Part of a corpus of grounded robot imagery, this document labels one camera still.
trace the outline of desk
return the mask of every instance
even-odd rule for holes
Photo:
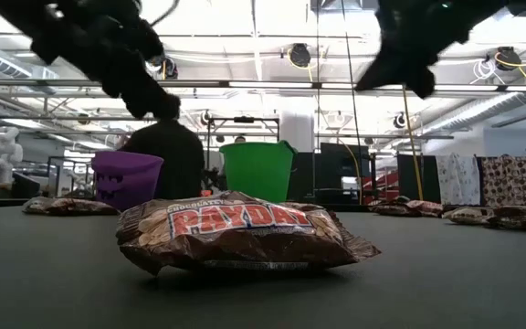
[[[321,274],[157,280],[115,243],[115,217],[0,208],[0,328],[526,328],[526,233],[340,214],[383,254]]]

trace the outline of printed fabric curtain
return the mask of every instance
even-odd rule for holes
[[[526,206],[526,156],[482,159],[486,206]]]
[[[479,205],[480,172],[474,156],[436,156],[442,205]]]

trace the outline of chocolate payday bag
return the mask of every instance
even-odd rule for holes
[[[326,269],[376,256],[324,208],[225,192],[185,200],[153,200],[122,213],[121,252],[157,275],[182,269]]]

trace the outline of green plastic bucket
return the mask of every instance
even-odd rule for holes
[[[285,202],[291,160],[296,151],[289,143],[232,143],[220,148],[225,155],[229,190],[269,202]]]

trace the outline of purple bucket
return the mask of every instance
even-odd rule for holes
[[[119,210],[153,199],[163,159],[129,152],[96,152],[92,169],[97,179],[97,200]]]

